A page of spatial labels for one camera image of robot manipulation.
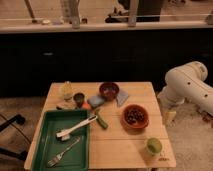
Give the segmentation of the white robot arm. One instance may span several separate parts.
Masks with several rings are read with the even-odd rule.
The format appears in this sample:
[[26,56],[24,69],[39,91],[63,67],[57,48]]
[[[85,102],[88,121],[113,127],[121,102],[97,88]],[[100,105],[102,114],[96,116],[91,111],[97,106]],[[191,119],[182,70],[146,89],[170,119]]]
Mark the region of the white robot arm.
[[213,117],[213,87],[205,83],[207,76],[207,67],[199,61],[186,63],[166,73],[166,85],[157,95],[164,125],[171,123],[176,115],[174,108],[185,100]]

